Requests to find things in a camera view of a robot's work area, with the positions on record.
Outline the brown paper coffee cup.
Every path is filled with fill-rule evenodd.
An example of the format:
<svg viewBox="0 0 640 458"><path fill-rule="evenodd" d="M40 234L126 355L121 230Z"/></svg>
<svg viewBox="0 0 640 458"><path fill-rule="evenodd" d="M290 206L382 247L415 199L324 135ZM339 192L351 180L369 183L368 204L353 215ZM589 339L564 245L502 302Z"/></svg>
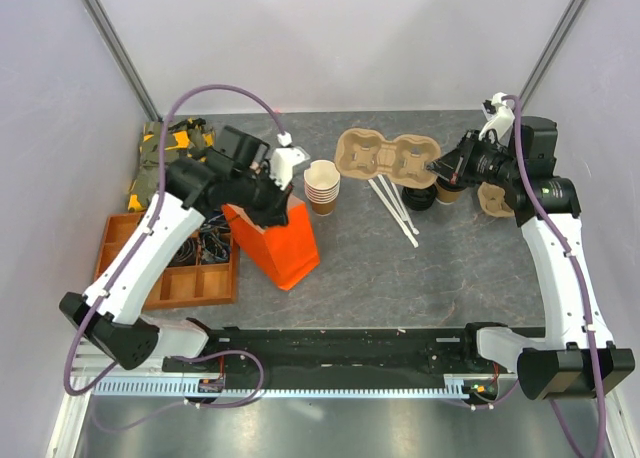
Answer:
<svg viewBox="0 0 640 458"><path fill-rule="evenodd" d="M449 183L447 180L439 177L436 182L436 200L443 205L450 205L457 201L460 195L465 191L464 186Z"/></svg>

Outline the orange paper bag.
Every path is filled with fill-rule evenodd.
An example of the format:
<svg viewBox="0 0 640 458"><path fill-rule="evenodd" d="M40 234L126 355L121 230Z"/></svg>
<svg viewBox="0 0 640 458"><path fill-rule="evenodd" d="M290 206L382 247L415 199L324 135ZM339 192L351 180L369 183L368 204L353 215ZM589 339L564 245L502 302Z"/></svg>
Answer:
<svg viewBox="0 0 640 458"><path fill-rule="evenodd" d="M240 249L281 290L290 291L320 263L307 206L295 195L288 200L286 226L260 228L234 205L222 211Z"/></svg>

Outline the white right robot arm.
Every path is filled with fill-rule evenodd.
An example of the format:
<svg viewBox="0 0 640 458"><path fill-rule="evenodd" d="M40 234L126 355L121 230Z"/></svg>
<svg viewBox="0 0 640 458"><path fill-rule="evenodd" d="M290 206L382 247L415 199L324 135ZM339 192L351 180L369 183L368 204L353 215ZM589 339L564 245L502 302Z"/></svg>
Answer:
<svg viewBox="0 0 640 458"><path fill-rule="evenodd" d="M595 298L582 298L581 291L592 285L589 277L576 276L570 262L586 263L581 208L573 183L554 172L557 137L554 121L526 116L507 145L494 133L482 137L469 130L428 166L448 188L502 188L514 211L534 260L545 335L533 339L505 325L471 324L473 337L458 346L457 355L469 371L494 361L515 372L530 400L593 398L596 373L610 392L635 369L632 350L615 345Z"/></svg>

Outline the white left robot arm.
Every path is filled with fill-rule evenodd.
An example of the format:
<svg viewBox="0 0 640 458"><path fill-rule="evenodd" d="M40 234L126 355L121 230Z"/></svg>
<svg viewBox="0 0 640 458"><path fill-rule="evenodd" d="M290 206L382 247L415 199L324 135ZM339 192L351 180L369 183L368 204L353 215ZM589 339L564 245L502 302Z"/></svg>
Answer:
<svg viewBox="0 0 640 458"><path fill-rule="evenodd" d="M191 321L154 324L143 305L183 243L224 205L243 209L262 228L285 226L292 180L309 156L279 135L279 147L234 127L195 157L172 162L146 214L109 267L84 292L59 303L81 337L125 370L152 356L182 355L198 371L219 360L218 345Z"/></svg>

